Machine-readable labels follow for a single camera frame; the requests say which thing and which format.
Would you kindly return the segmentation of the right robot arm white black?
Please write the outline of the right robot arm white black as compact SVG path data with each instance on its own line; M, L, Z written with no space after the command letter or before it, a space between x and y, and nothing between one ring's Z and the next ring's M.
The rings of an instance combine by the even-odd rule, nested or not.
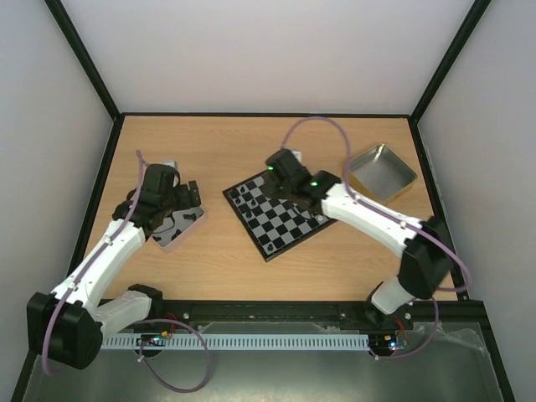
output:
M420 220L397 213L355 192L329 172L312 175L285 148L268 157L265 164L265 196L286 199L311 213L348 224L400 258L398 274L380 282L365 301L363 314L371 326L385 327L404 304L429 299L450 273L452 259L441 248L447 236L441 219Z

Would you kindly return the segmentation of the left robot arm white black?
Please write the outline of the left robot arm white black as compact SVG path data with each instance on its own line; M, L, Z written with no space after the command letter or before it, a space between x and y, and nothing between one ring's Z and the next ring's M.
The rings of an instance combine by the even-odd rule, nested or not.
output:
M49 294L37 292L28 301L30 351L84 369L108 338L135 322L163 317L163 294L150 286L135 284L114 300L101 300L147 242L169 253L205 219L197 183L182 183L176 162L149 164L142 172L95 248Z

